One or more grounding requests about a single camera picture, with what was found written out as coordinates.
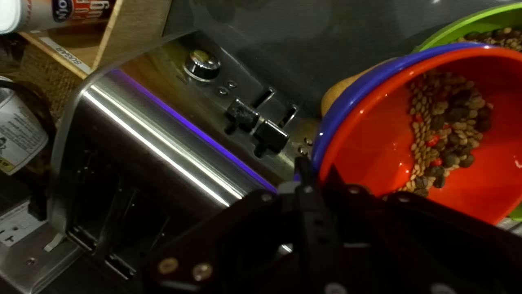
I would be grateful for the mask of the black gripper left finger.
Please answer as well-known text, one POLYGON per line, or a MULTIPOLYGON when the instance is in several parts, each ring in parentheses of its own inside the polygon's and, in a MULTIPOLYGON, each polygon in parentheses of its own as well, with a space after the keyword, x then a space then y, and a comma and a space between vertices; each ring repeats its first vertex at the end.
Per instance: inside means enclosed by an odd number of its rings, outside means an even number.
POLYGON ((168 241, 144 267, 145 294, 304 294, 300 260, 282 252, 296 198, 255 190, 168 241))

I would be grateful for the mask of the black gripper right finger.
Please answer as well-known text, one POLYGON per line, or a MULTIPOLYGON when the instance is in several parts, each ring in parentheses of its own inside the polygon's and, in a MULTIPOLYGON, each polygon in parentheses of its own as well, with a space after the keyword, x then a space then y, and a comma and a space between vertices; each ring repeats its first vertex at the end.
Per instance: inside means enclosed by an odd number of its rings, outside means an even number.
POLYGON ((413 193, 382 198, 296 161, 317 231, 307 260, 346 294, 522 294, 522 239, 413 193))

